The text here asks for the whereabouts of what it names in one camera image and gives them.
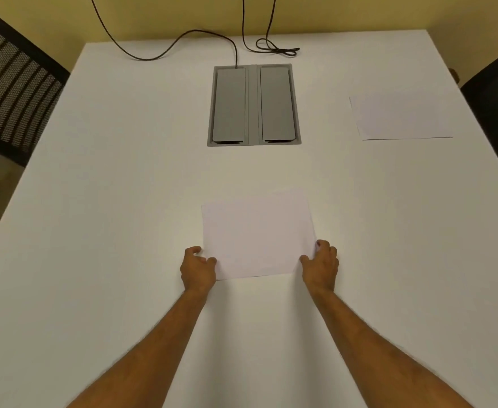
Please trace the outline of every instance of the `wall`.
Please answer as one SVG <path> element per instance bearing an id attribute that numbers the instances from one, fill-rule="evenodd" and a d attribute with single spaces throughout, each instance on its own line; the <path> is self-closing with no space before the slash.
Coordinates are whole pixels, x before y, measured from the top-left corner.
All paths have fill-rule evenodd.
<path id="1" fill-rule="evenodd" d="M 199 27 L 241 31 L 241 0 L 96 0 L 121 40 Z M 265 32 L 272 0 L 246 0 L 247 33 Z M 71 70 L 88 41 L 107 40 L 90 0 L 0 0 L 0 16 Z M 461 82 L 498 57 L 498 0 L 278 0 L 273 32 L 428 28 Z"/>

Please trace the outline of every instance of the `paper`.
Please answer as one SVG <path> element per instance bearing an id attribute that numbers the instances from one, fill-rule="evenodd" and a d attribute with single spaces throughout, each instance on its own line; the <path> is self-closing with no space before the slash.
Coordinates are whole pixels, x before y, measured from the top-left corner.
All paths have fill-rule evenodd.
<path id="1" fill-rule="evenodd" d="M 293 272 L 313 258 L 315 232 L 300 189 L 202 206 L 204 255 L 217 258 L 217 279 Z"/>
<path id="2" fill-rule="evenodd" d="M 349 99 L 363 140 L 452 137 L 438 94 L 391 92 Z"/>

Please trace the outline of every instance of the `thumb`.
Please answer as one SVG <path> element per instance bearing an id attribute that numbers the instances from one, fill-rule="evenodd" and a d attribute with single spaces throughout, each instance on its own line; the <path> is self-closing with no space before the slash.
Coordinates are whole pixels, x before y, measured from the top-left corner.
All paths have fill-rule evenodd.
<path id="1" fill-rule="evenodd" d="M 215 269 L 215 265 L 217 265 L 217 259 L 214 257 L 208 258 L 208 265 L 212 267 L 212 269 Z"/>
<path id="2" fill-rule="evenodd" d="M 309 258 L 303 254 L 300 256 L 300 263 L 302 264 L 302 266 L 306 266 L 309 262 Z"/>

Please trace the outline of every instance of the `white table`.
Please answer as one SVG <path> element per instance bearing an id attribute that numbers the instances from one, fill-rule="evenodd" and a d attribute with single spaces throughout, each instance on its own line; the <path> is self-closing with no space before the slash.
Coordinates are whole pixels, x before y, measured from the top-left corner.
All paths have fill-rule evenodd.
<path id="1" fill-rule="evenodd" d="M 293 60 L 235 41 L 240 64 L 293 64 L 301 145 L 206 146 L 224 40 L 155 62 L 85 47 L 0 223 L 0 407 L 62 407 L 164 315 L 201 204 L 292 187 L 338 247 L 345 301 L 498 407 L 498 160 L 428 34 L 274 37 L 301 47 Z M 361 141 L 349 95 L 400 89 L 442 93 L 456 137 Z M 166 406 L 364 402 L 300 280 L 280 275 L 217 283 Z"/>

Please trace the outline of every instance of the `finger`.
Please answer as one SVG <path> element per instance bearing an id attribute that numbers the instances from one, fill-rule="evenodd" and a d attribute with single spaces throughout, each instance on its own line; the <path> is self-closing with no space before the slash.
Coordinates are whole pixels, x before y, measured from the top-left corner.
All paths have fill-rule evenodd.
<path id="1" fill-rule="evenodd" d="M 328 240 L 319 239 L 317 241 L 317 244 L 319 245 L 319 252 L 320 251 L 328 252 L 330 250 L 330 243 L 328 243 Z"/>
<path id="2" fill-rule="evenodd" d="M 185 249 L 185 257 L 186 257 L 186 256 L 191 256 L 191 255 L 193 255 L 193 254 L 195 254 L 195 253 L 198 253 L 198 252 L 200 252 L 201 250 L 202 250 L 202 248 L 201 248 L 201 247 L 198 247 L 198 246 L 197 246 L 197 247 L 195 247 L 195 246 L 193 246 L 193 247 L 188 247 L 188 248 L 186 248 L 186 249 Z"/>
<path id="3" fill-rule="evenodd" d="M 302 264 L 302 266 L 306 266 L 308 263 L 309 263 L 309 258 L 303 254 L 300 256 L 300 263 Z"/>
<path id="4" fill-rule="evenodd" d="M 214 257 L 208 258 L 207 264 L 212 267 L 212 269 L 215 269 L 215 265 L 217 265 L 217 259 Z"/>

